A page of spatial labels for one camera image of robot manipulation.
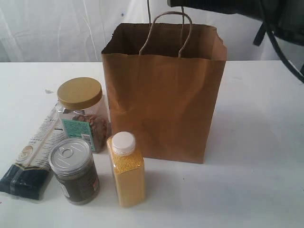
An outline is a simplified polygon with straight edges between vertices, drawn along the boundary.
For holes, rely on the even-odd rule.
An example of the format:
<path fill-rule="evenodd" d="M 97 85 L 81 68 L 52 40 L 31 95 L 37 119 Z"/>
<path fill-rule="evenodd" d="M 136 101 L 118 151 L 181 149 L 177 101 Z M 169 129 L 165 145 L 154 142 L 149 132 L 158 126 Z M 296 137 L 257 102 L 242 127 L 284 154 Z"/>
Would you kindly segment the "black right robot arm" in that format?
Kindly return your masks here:
<path fill-rule="evenodd" d="M 187 7 L 223 14 L 240 14 L 266 22 L 274 35 L 304 45 L 303 0 L 168 0 L 170 7 Z"/>

